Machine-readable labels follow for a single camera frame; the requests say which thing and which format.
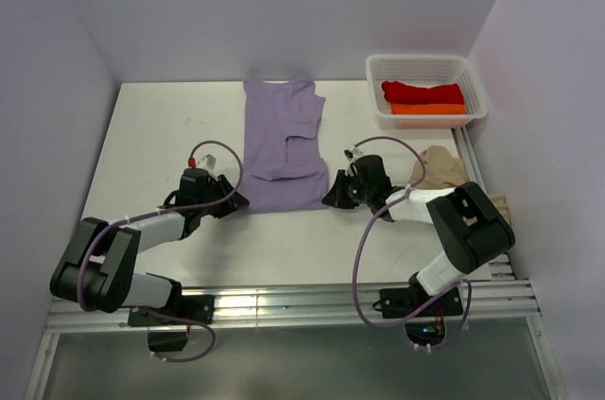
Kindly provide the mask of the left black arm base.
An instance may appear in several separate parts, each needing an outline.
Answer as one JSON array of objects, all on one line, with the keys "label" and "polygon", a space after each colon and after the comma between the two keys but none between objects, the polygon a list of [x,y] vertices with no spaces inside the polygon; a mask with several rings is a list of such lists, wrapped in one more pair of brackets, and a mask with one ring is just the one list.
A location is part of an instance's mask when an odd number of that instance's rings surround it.
[{"label": "left black arm base", "polygon": [[[210,294],[185,295],[159,309],[134,307],[129,312],[127,326],[146,328],[147,348],[153,357],[171,363],[192,362],[209,355],[216,345],[216,332],[211,327],[215,299]],[[179,357],[194,327],[207,331],[210,342],[197,355]]]}]

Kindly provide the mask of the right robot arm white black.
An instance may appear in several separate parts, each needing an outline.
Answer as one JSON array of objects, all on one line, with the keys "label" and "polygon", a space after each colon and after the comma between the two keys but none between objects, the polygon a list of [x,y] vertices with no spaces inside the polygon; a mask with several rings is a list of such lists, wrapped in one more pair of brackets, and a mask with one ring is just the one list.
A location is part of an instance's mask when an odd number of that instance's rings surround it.
[{"label": "right robot arm white black", "polygon": [[409,280],[410,306],[422,315],[432,313],[441,304],[441,293],[447,288],[514,246],[512,228],[477,183],[421,188],[428,169],[420,161],[420,178],[406,186],[395,186],[381,156],[364,154],[357,148],[346,150],[345,156],[349,165],[337,172],[322,203],[342,210],[365,205],[372,211],[356,250],[354,283],[365,244],[378,220],[426,223],[437,233],[441,253]]}]

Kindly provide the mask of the white plastic basket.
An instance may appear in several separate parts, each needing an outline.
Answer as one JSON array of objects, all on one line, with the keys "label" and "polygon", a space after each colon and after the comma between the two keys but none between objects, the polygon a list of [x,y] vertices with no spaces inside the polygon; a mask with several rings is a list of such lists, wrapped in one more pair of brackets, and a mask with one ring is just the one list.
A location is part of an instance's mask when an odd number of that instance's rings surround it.
[{"label": "white plastic basket", "polygon": [[488,114],[469,61],[454,55],[371,55],[366,77],[382,129],[458,129]]}]

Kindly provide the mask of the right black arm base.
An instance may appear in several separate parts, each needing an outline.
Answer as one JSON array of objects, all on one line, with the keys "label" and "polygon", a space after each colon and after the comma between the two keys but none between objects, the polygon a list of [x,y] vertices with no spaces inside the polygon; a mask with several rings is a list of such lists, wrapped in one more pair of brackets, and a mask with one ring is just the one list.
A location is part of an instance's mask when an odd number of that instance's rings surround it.
[{"label": "right black arm base", "polygon": [[[421,287],[383,288],[372,309],[385,320],[401,319],[431,299]],[[421,311],[417,318],[446,318],[463,314],[463,305],[456,288]]]}]

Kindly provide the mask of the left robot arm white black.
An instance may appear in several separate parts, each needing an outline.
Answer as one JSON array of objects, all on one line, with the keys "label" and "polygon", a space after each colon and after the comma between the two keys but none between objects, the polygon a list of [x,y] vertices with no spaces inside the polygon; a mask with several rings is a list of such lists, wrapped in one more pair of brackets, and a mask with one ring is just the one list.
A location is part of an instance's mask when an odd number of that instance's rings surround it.
[{"label": "left robot arm white black", "polygon": [[51,276],[50,292],[89,312],[147,307],[160,322],[176,322],[184,311],[182,285],[155,274],[136,274],[138,254],[189,237],[204,217],[224,218],[249,205],[226,176],[187,168],[179,188],[153,212],[114,222],[83,219]]}]

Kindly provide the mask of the lilac t shirt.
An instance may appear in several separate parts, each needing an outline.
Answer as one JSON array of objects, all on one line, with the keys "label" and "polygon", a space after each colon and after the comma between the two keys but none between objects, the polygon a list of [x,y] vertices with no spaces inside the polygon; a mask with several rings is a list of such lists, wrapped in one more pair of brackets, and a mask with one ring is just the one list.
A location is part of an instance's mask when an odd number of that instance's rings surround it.
[{"label": "lilac t shirt", "polygon": [[316,83],[297,78],[243,82],[246,95],[243,180],[239,192],[254,214],[321,210],[327,164],[318,133],[325,98]]}]

